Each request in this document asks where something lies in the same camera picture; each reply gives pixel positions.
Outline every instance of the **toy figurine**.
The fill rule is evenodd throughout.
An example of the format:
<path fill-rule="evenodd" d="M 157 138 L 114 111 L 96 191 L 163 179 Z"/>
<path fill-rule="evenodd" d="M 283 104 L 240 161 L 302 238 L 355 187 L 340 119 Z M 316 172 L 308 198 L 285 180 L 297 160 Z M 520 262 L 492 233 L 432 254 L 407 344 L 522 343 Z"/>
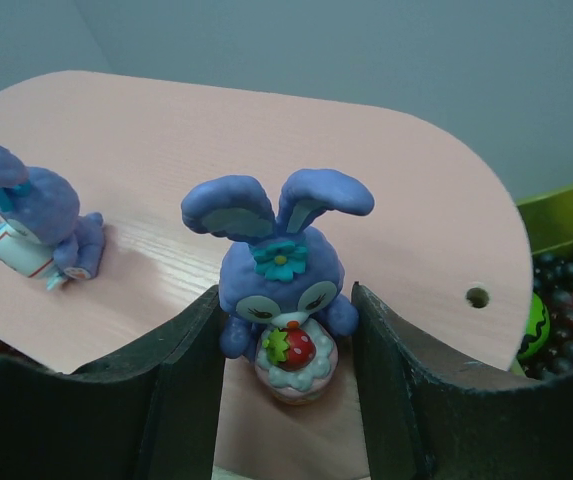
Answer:
<path fill-rule="evenodd" d="M 79 216 L 79 197 L 56 173 L 26 167 L 0 146 L 0 260 L 53 290 L 97 275 L 104 250 L 100 213 Z"/>
<path fill-rule="evenodd" d="M 340 292 L 344 269 L 313 220 L 329 210 L 364 216 L 368 189 L 336 170 L 299 170 L 286 181 L 275 218 L 253 177 L 231 175 L 195 187 L 182 219 L 192 231 L 234 243 L 220 271 L 220 337 L 228 358 L 246 356 L 280 400 L 308 403 L 337 366 L 334 337 L 352 335 L 358 313 Z"/>

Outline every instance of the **green fruit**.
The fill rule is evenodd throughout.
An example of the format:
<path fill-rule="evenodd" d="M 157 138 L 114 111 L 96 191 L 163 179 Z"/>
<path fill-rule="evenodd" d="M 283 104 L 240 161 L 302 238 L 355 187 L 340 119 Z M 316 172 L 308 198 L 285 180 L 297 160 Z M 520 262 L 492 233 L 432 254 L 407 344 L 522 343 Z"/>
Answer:
<path fill-rule="evenodd" d="M 532 357 L 544 346 L 550 333 L 550 317 L 542 299 L 533 293 L 530 304 L 530 315 L 524 332 L 521 348 L 517 352 L 517 360 Z"/>

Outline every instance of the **teal bow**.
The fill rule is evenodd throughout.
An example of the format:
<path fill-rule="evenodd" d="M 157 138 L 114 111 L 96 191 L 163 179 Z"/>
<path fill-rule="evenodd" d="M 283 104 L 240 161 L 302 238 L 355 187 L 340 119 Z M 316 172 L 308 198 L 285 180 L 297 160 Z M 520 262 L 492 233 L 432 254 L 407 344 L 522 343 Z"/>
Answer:
<path fill-rule="evenodd" d="M 266 248 L 251 248 L 251 253 L 257 265 L 255 272 L 264 275 L 266 280 L 288 283 L 292 282 L 295 274 L 306 271 L 308 248 L 286 241 L 273 243 Z"/>

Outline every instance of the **green basket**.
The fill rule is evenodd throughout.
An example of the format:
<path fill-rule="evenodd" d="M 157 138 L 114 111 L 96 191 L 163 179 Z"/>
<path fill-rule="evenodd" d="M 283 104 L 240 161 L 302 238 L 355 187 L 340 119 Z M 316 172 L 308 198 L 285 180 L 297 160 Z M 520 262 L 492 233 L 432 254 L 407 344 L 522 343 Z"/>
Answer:
<path fill-rule="evenodd" d="M 573 185 L 517 202 L 533 255 L 573 254 Z M 523 375 L 515 360 L 511 371 Z"/>

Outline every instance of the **table hole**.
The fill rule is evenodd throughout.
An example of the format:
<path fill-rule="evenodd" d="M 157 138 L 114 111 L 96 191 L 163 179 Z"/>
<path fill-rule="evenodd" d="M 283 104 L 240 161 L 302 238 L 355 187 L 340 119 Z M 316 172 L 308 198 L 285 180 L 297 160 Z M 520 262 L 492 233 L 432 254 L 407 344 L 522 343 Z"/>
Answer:
<path fill-rule="evenodd" d="M 490 302 L 488 292 L 481 287 L 473 287 L 466 292 L 466 300 L 473 308 L 484 308 Z"/>

